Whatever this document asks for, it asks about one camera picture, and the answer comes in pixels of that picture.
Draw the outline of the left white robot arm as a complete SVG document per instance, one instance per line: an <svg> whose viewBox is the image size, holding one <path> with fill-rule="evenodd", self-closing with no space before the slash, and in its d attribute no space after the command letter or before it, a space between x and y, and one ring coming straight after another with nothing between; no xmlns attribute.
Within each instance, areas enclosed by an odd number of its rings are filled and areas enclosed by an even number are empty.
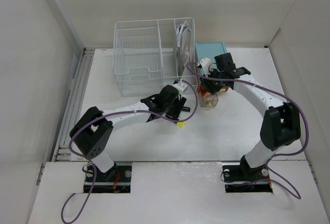
<svg viewBox="0 0 330 224"><path fill-rule="evenodd" d="M97 107L89 108L70 131L70 138L82 156L97 168L104 181L115 176L117 165L109 154L110 135L124 127L147 123L165 117L177 123L186 98L182 94L188 84L175 82L166 85L158 94L141 99L123 108L102 112Z"/></svg>

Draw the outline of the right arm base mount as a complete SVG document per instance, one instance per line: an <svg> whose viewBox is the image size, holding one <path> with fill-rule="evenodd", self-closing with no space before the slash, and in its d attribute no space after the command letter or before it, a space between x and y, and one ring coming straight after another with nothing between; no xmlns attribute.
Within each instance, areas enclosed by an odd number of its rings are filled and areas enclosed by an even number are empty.
<svg viewBox="0 0 330 224"><path fill-rule="evenodd" d="M239 163L222 165L221 180L226 193L273 193L269 179L265 166L246 170Z"/></svg>

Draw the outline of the clear drawer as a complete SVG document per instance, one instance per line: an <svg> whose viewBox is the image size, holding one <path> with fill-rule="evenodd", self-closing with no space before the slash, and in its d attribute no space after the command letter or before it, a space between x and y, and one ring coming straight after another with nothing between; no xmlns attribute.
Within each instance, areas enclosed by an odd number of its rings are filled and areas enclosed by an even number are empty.
<svg viewBox="0 0 330 224"><path fill-rule="evenodd" d="M201 95L201 107L216 107L218 104L218 95L211 94L206 91L205 88L200 88L200 95Z"/></svg>

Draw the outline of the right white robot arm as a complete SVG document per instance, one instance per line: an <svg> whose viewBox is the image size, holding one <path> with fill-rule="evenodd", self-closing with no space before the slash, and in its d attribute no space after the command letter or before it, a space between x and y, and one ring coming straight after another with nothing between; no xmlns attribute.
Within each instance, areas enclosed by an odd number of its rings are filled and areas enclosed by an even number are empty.
<svg viewBox="0 0 330 224"><path fill-rule="evenodd" d="M248 69L236 67L231 53L214 59L204 57L199 64L204 72L201 84L208 92L214 94L223 88L231 88L248 100L263 118L259 142L241 158L239 165L224 170L231 181L253 181L265 169L268 159L300 138L299 110L292 103L258 88L258 82Z"/></svg>

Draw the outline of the grey setup guide booklet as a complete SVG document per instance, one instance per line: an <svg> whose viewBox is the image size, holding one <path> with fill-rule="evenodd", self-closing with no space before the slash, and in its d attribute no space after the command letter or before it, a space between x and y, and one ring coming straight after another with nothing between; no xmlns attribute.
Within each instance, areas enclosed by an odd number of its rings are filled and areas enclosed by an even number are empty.
<svg viewBox="0 0 330 224"><path fill-rule="evenodd" d="M179 46L177 47L177 66L178 75L182 76L187 61L190 59L190 40L191 29L186 28L179 37Z"/></svg>

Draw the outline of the orange highlighter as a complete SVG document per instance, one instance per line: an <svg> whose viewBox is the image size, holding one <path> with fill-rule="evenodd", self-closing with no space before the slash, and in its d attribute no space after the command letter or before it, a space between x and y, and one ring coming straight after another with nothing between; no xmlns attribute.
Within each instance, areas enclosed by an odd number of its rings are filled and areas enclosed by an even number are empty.
<svg viewBox="0 0 330 224"><path fill-rule="evenodd" d="M201 90L201 96L202 96L202 100L203 101L212 101L213 100L213 97L214 97L213 94L211 94L210 92L208 92L205 89L202 89Z"/></svg>

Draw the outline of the purple highlighter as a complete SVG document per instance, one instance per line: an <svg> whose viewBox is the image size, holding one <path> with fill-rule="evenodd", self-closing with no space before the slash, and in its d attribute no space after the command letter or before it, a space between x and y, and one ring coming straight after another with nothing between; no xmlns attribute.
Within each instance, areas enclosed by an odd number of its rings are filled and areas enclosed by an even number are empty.
<svg viewBox="0 0 330 224"><path fill-rule="evenodd" d="M182 108L182 111L190 112L190 107L183 107L183 108Z"/></svg>

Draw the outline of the yellow highlighter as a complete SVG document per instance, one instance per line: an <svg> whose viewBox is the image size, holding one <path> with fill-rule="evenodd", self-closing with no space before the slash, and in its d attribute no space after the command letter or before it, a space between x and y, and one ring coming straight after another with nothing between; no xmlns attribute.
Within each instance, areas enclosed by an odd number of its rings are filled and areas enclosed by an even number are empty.
<svg viewBox="0 0 330 224"><path fill-rule="evenodd" d="M177 122L176 124L178 127L180 128L184 128L185 127L185 123L184 122Z"/></svg>

